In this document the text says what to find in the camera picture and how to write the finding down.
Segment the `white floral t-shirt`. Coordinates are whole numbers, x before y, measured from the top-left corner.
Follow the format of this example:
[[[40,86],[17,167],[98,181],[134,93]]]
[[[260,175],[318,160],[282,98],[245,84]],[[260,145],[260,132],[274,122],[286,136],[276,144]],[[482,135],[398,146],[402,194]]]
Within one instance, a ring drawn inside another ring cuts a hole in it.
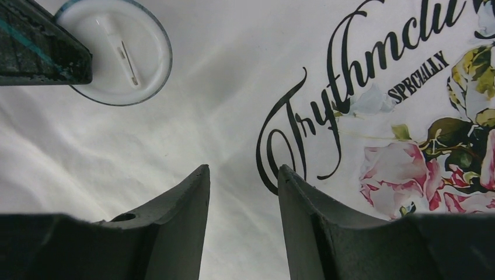
[[[1,85],[1,215],[110,221],[210,169],[198,279],[291,279],[288,166],[388,222],[494,215],[493,1],[137,1],[170,77],[132,106]]]

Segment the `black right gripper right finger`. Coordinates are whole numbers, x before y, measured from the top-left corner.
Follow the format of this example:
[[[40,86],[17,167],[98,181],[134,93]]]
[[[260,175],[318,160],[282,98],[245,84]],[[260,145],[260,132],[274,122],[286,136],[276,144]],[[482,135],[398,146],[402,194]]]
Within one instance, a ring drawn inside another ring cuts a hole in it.
[[[283,165],[278,200],[291,279],[493,279],[494,215],[356,211]]]

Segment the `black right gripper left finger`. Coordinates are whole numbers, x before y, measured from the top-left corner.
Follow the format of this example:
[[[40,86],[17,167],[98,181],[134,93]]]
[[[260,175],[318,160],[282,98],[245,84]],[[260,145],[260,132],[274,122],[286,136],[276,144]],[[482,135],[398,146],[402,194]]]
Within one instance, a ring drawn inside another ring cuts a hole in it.
[[[198,279],[210,169],[110,221],[1,215],[2,279]]]

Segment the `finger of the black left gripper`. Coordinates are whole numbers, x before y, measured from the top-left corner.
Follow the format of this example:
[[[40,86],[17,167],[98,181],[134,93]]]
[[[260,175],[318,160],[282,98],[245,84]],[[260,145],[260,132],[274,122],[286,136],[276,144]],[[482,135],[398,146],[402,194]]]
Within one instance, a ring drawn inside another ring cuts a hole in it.
[[[87,85],[90,51],[36,1],[1,1],[1,85]]]

